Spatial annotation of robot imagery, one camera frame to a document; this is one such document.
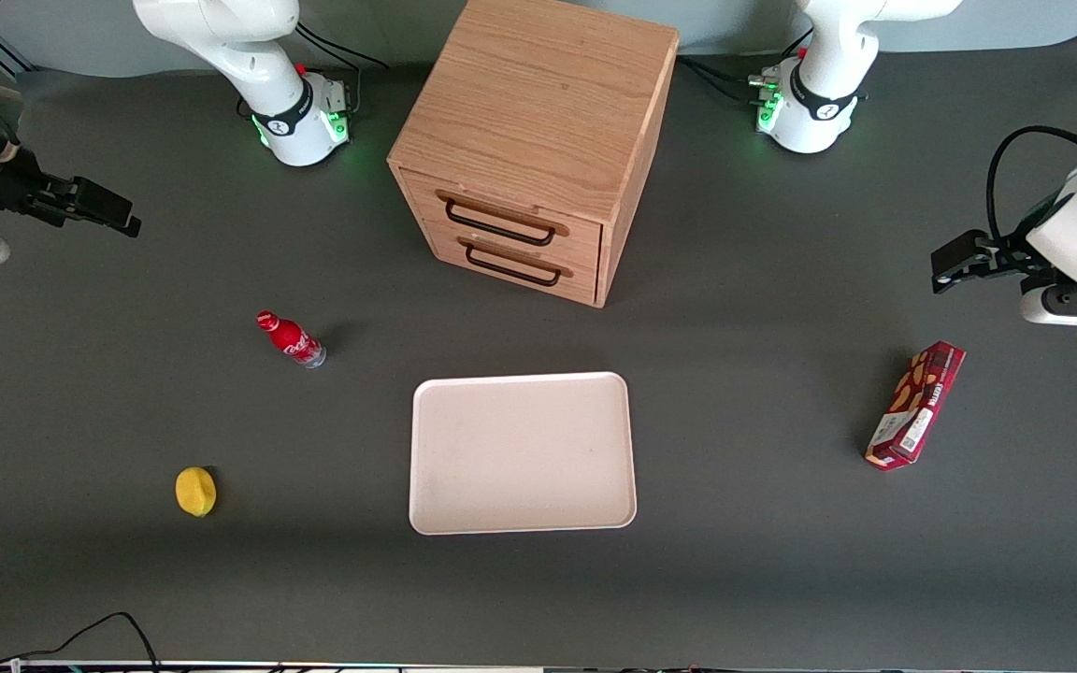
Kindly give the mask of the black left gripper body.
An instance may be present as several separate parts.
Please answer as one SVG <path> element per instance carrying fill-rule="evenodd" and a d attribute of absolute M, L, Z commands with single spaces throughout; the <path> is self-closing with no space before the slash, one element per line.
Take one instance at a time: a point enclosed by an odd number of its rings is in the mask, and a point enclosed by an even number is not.
<path fill-rule="evenodd" d="M 1017 223 L 1015 230 L 1005 235 L 995 254 L 996 276 L 1021 274 L 1022 284 L 1057 284 L 1060 277 L 1053 264 L 1029 243 L 1029 233 L 1046 222 L 1060 208 L 1058 196 L 1048 196 L 1031 208 Z"/>

